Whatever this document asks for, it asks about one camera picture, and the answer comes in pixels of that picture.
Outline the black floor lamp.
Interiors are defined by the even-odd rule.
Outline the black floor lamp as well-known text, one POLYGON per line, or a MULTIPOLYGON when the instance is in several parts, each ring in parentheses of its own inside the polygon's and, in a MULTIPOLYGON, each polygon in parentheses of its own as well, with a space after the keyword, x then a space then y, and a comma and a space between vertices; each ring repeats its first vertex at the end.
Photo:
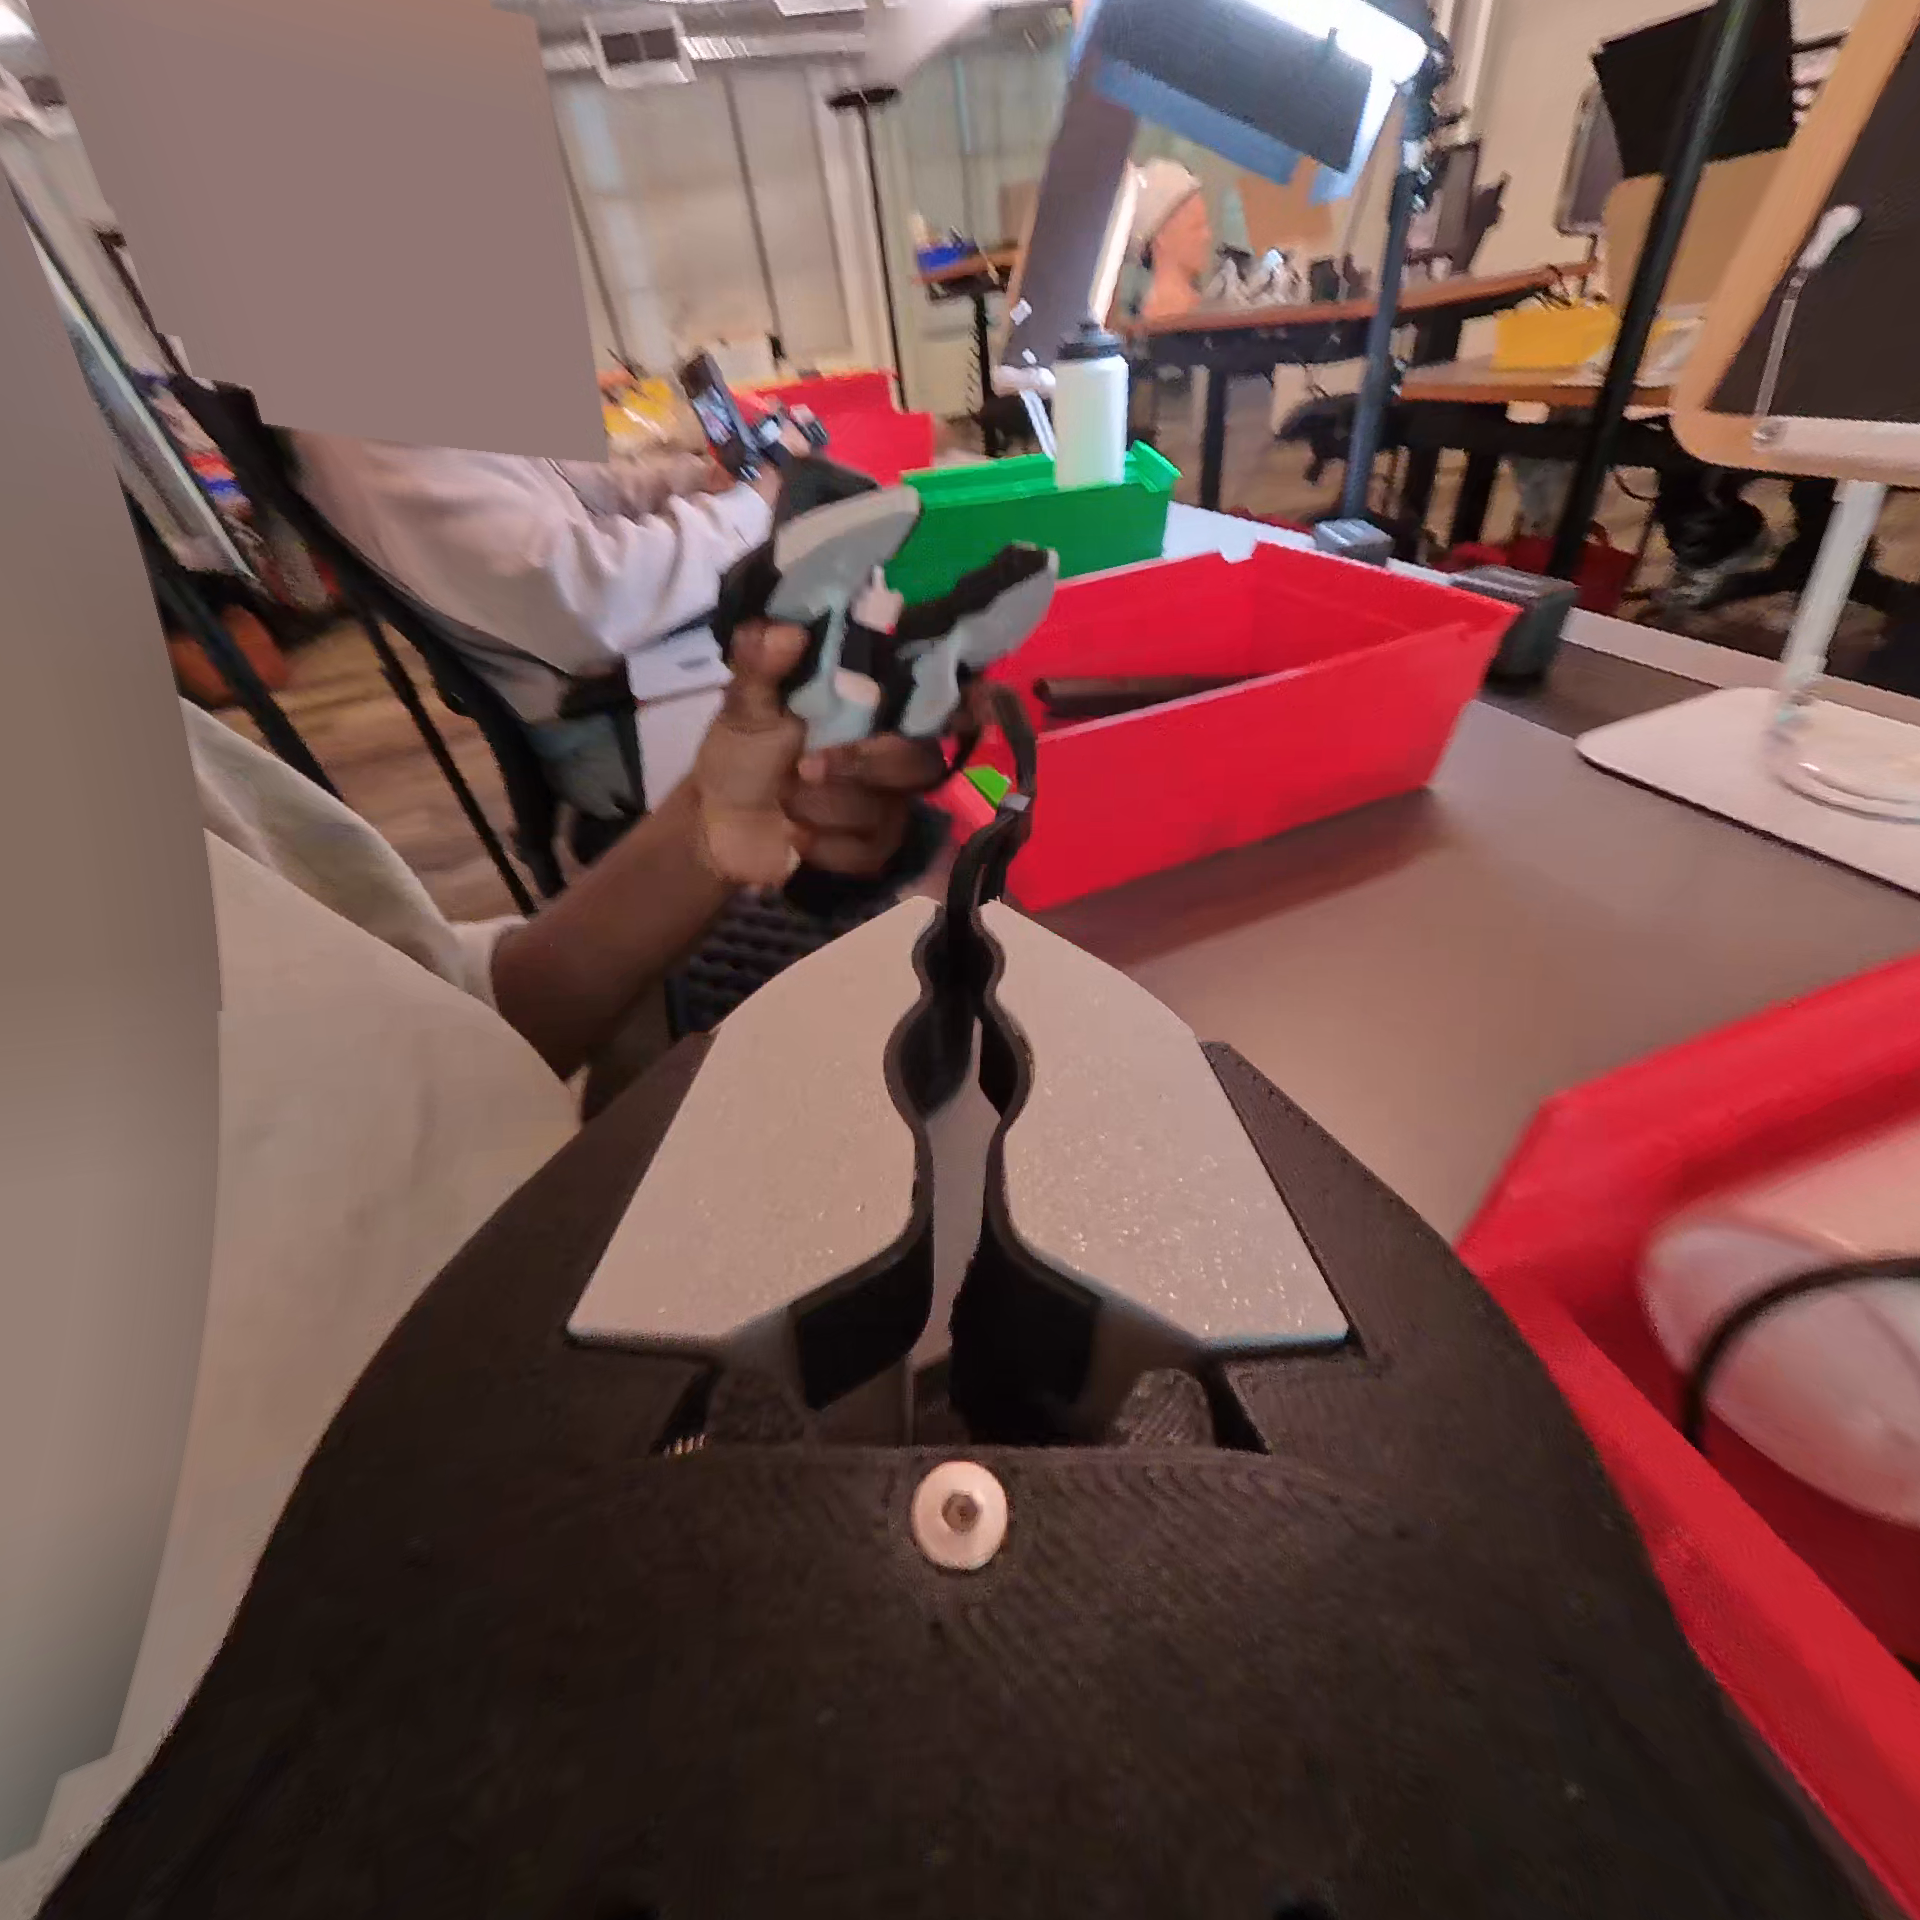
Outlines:
POLYGON ((901 327, 898 327, 898 307, 897 307, 897 277, 894 277, 894 260, 889 253, 889 223, 887 223, 887 205, 883 199, 883 178, 881 178, 881 157, 876 149, 876 131, 874 122, 876 114, 887 108, 891 100, 898 99, 897 86, 862 86, 862 85, 842 85, 827 99, 827 110, 850 123, 858 123, 858 136, 862 149, 862 173, 867 178, 867 191, 870 203, 870 252, 876 258, 876 283, 881 287, 883 311, 885 311, 885 330, 887 330, 887 348, 889 348, 889 364, 894 372, 897 395, 901 404, 908 404, 908 357, 903 354, 901 343, 901 327))

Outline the green plastic bin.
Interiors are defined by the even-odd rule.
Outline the green plastic bin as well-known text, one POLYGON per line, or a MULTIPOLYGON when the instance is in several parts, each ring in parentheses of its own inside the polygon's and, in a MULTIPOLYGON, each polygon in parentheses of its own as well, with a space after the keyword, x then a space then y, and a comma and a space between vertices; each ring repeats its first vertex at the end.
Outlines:
POLYGON ((1156 448, 1127 448, 1114 486, 1057 486, 1054 462, 1019 455, 909 470, 921 517, 885 566, 885 582, 916 605, 948 591, 1007 544, 1057 552, 1063 580, 1159 559, 1180 469, 1156 448))

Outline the dark flat object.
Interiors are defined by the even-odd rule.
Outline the dark flat object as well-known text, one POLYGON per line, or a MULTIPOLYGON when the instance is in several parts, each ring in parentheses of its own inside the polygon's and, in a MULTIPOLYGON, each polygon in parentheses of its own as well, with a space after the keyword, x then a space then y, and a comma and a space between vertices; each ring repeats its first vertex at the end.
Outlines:
POLYGON ((1156 675, 1036 678, 1033 700, 1054 727, 1090 725, 1245 686, 1247 676, 1156 675))

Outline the wood-framed black board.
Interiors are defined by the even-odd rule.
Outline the wood-framed black board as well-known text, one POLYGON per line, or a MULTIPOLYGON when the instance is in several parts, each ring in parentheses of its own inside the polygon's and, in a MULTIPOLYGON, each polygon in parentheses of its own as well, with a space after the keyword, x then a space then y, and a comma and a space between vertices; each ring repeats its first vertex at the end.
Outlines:
POLYGON ((1918 484, 1918 5, 1863 5, 1670 392, 1709 466, 1918 484))

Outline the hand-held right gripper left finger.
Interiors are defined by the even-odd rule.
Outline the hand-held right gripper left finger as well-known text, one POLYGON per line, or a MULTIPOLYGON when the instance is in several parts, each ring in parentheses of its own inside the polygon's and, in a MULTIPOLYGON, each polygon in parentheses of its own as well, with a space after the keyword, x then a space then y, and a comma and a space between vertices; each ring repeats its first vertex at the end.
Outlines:
POLYGON ((571 1341, 756 1371, 812 1410, 905 1362, 932 1300, 932 1216, 898 1039, 931 924, 932 901, 905 898, 713 1028, 571 1341))

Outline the person's left hand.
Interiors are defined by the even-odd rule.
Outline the person's left hand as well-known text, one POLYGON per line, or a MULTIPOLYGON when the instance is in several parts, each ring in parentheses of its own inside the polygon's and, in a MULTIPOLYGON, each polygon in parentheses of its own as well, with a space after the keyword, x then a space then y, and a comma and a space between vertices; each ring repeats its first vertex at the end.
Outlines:
POLYGON ((692 763, 692 846, 733 890, 772 887, 795 869, 874 880, 905 848, 916 804, 948 775, 940 739, 867 736, 812 749, 783 680, 810 632, 755 620, 733 630, 731 680, 692 763))

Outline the large red plastic bin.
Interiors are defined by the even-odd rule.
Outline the large red plastic bin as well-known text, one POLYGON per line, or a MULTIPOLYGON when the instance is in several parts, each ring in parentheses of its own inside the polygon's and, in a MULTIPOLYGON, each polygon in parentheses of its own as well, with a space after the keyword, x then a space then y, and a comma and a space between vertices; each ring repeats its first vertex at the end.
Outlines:
POLYGON ((1679 1208, 1916 1115, 1914 955, 1551 1095, 1455 1250, 1543 1358, 1701 1661, 1837 1838, 1918 1914, 1916 1539, 1711 1428, 1649 1330, 1679 1208))
POLYGON ((1425 788, 1508 613, 1449 582, 1259 541, 1063 584, 995 664, 1037 733, 1010 890, 1047 910, 1425 788), (1054 727, 1033 680, 1247 676, 1054 727))

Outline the white air vent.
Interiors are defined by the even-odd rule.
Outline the white air vent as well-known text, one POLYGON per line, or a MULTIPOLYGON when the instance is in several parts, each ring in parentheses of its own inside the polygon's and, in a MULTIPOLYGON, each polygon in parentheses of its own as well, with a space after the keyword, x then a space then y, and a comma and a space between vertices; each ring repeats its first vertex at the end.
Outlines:
POLYGON ((662 90, 692 82, 687 38, 677 23, 639 26, 590 16, 593 71, 609 90, 662 90))

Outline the white stand with flat base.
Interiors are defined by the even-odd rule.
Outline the white stand with flat base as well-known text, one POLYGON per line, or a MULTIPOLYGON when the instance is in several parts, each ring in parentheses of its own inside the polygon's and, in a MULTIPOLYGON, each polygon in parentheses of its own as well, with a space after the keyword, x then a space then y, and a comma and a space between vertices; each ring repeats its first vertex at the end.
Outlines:
POLYGON ((1907 486, 1830 482, 1829 525, 1773 683, 1625 717, 1574 749, 1602 775, 1916 895, 1916 719, 1846 704, 1830 672, 1841 611, 1886 495, 1907 486))

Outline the black fabric flag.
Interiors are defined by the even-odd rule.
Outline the black fabric flag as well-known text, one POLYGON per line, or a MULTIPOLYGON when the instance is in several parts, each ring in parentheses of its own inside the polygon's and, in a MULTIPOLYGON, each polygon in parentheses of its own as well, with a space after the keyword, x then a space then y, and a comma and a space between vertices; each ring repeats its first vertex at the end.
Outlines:
MULTIPOLYGON (((1623 178, 1657 176, 1697 122, 1697 85, 1717 40, 1719 5, 1602 40, 1590 68, 1623 178)), ((1791 5, 1757 2, 1708 160, 1775 152, 1791 141, 1791 5)))

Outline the person's beige shirt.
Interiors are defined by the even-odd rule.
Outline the person's beige shirt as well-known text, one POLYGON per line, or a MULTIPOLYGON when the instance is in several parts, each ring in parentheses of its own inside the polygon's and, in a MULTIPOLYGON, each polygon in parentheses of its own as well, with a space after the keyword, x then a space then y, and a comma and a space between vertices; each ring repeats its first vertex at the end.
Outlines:
POLYGON ((172 1731, 377 1344, 579 1130, 497 1007, 510 924, 455 920, 348 804, 204 709, 183 731, 222 964, 209 1312, 107 1780, 172 1731))

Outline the black slanted pole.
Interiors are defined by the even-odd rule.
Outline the black slanted pole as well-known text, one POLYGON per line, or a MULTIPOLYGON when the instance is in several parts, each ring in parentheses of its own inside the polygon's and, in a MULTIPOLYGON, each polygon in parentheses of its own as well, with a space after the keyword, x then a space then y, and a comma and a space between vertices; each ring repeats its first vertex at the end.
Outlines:
POLYGON ((1638 263, 1627 283, 1613 354, 1590 406, 1590 422, 1567 482, 1565 504, 1551 534, 1548 573, 1574 582, 1582 547, 1593 525, 1601 486, 1613 469, 1625 408, 1637 390, 1663 287, 1683 244, 1699 180, 1711 160, 1722 119, 1738 95, 1745 47, 1759 13, 1757 2, 1717 2, 1701 29, 1687 76, 1683 110, 1663 157, 1659 196, 1653 203, 1638 263))

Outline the small red plastic bin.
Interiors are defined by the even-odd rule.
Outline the small red plastic bin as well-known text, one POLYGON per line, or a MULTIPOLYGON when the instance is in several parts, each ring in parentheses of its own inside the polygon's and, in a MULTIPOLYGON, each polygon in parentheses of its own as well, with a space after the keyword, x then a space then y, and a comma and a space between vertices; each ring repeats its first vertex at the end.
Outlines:
POLYGON ((812 411, 827 435, 825 456, 891 486, 932 466, 932 414, 898 403, 897 376, 881 368, 797 375, 741 390, 758 408, 812 411))

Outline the studio light panel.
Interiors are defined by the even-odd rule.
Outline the studio light panel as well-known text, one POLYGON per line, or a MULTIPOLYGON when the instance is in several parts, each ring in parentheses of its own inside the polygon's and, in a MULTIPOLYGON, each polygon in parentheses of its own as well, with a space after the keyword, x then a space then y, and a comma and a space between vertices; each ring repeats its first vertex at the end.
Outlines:
POLYGON ((1073 76, 1245 173, 1283 184, 1311 160, 1340 191, 1446 53, 1427 5, 1092 2, 1073 76))

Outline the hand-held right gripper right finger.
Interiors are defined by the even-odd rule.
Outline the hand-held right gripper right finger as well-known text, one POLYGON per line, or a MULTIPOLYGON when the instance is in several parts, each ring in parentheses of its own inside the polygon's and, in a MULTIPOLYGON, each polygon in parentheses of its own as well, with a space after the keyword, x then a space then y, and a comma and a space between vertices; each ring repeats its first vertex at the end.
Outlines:
POLYGON ((1324 1358, 1353 1324, 1187 1020, 1005 902, 979 1063, 995 1104, 956 1295, 956 1408, 999 1444, 1105 1435, 1137 1383, 1324 1358))

